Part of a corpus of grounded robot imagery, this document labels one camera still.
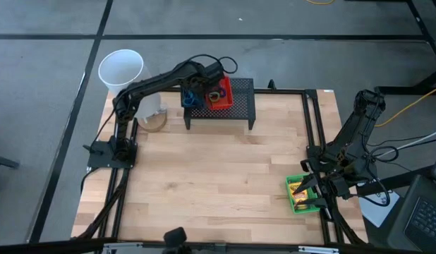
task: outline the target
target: white cable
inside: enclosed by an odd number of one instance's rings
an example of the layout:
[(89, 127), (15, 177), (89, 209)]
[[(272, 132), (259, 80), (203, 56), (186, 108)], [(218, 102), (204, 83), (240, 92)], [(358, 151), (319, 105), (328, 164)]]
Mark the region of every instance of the white cable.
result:
[[(423, 137), (423, 138), (421, 138), (420, 140), (416, 140), (416, 141), (411, 142), (411, 143), (409, 143), (409, 144), (402, 145), (401, 147), (398, 147), (397, 149), (400, 150), (400, 149), (403, 149), (403, 148), (405, 148), (405, 147), (412, 146), (412, 145), (414, 145), (414, 144), (419, 143), (420, 141), (427, 140), (428, 138), (431, 138), (431, 137), (433, 137), (434, 135), (436, 135), (436, 132), (435, 132), (435, 133), (432, 133), (432, 134), (430, 134), (430, 135), (428, 135), (428, 136), (426, 136), (426, 137)], [(395, 150), (390, 150), (390, 151), (388, 151), (388, 152), (385, 152), (385, 153), (383, 153), (382, 155), (378, 156), (377, 158), (381, 158), (381, 157), (383, 157), (383, 156), (385, 156), (385, 155), (388, 155), (388, 154), (391, 153), (391, 152), (395, 152)]]

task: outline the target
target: laptop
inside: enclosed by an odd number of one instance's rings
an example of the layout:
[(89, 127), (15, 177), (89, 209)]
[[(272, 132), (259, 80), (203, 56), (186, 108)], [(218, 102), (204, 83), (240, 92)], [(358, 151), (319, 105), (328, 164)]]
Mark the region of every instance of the laptop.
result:
[[(401, 225), (404, 236), (415, 249), (436, 253), (436, 163), (432, 169), (432, 179), (416, 176), (410, 185), (394, 227)], [(395, 236), (391, 232), (389, 243), (392, 237)], [(405, 243), (396, 247), (407, 246)]]

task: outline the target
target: yellow cable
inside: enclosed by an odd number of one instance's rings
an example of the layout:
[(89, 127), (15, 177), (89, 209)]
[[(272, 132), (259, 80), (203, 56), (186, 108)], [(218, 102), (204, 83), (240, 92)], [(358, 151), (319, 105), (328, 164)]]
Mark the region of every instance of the yellow cable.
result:
[(391, 117), (389, 120), (385, 121), (384, 123), (381, 124), (377, 124), (375, 125), (375, 127), (383, 127), (386, 124), (388, 124), (390, 121), (394, 120), (394, 118), (396, 118), (398, 115), (400, 115), (401, 113), (403, 113), (405, 110), (409, 109), (410, 107), (416, 105), (419, 101), (421, 101), (422, 99), (425, 99), (428, 95), (431, 95), (432, 93), (436, 92), (436, 89), (434, 89), (433, 91), (429, 92), (426, 95), (423, 95), (420, 99), (416, 100), (415, 102), (409, 104), (408, 106), (404, 107), (404, 109), (400, 110), (398, 113), (396, 113), (393, 117)]
[(331, 1), (329, 1), (329, 2), (325, 2), (325, 3), (314, 2), (314, 1), (311, 1), (311, 0), (306, 0), (306, 1), (308, 1), (308, 2), (311, 3), (311, 4), (327, 5), (327, 4), (332, 4), (332, 3), (334, 3), (335, 0), (331, 0)]

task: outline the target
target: black mount plate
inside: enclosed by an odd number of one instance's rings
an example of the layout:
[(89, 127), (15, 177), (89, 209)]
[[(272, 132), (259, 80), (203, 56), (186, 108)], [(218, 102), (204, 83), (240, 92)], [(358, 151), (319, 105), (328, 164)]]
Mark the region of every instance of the black mount plate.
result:
[(90, 159), (88, 160), (88, 166), (92, 168), (101, 168), (101, 167), (109, 167), (109, 168), (133, 168), (135, 165), (136, 152), (138, 149), (137, 143), (131, 143), (131, 156), (128, 160), (122, 162), (119, 160), (113, 160), (113, 152), (111, 151), (110, 145), (106, 141), (96, 141), (93, 145), (96, 151), (101, 151), (102, 154), (90, 153)]

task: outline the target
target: red basket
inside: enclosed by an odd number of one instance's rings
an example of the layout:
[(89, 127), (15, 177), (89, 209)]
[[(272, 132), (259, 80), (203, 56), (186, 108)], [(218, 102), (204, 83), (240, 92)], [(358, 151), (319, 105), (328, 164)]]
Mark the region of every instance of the red basket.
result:
[(224, 78), (219, 81), (219, 85), (226, 90), (226, 96), (220, 98), (217, 102), (211, 102), (209, 97), (206, 96), (205, 101), (211, 110), (228, 109), (234, 104), (232, 99), (231, 79), (228, 76), (224, 76)]

